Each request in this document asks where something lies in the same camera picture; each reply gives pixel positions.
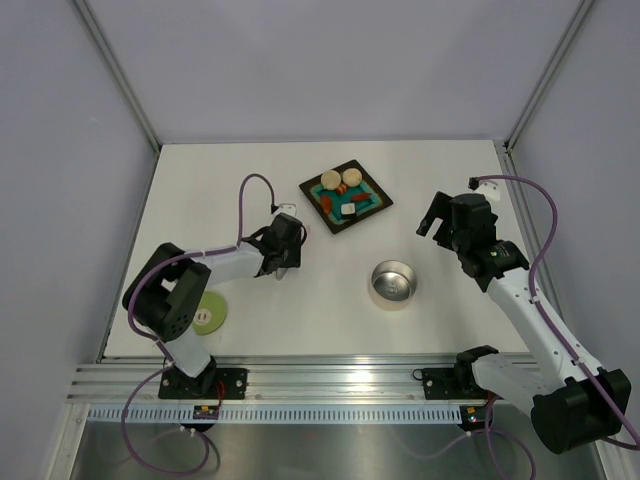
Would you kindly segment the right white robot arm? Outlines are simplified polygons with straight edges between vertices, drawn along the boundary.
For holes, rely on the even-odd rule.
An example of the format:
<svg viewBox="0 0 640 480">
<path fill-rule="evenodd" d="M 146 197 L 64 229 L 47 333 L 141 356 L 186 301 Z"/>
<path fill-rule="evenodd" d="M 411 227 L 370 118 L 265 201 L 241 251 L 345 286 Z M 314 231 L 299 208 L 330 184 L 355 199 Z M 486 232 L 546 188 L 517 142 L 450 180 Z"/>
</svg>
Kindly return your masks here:
<svg viewBox="0 0 640 480">
<path fill-rule="evenodd" d="M 465 396 L 500 397 L 527 414 L 555 454 L 618 434 L 631 394 L 620 369 L 607 370 L 568 330 L 538 289 L 518 246 L 496 234 L 498 217 L 481 194 L 435 194 L 417 233 L 441 222 L 434 240 L 508 317 L 538 365 L 532 374 L 489 345 L 456 356 L 451 379 Z"/>
</svg>

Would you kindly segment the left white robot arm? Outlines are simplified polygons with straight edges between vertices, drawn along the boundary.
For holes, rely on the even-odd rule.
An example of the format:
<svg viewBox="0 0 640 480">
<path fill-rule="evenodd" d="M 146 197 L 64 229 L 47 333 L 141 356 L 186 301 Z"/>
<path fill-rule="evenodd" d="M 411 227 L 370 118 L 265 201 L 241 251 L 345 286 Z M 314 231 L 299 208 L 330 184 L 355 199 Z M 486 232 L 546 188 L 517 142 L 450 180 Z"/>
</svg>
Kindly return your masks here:
<svg viewBox="0 0 640 480">
<path fill-rule="evenodd" d="M 243 400 L 248 370 L 221 367 L 193 327 L 210 285 L 259 278 L 301 266 L 303 223 L 285 212 L 237 246 L 186 252 L 160 245 L 122 299 L 129 326 L 165 357 L 159 397 L 166 400 Z"/>
</svg>

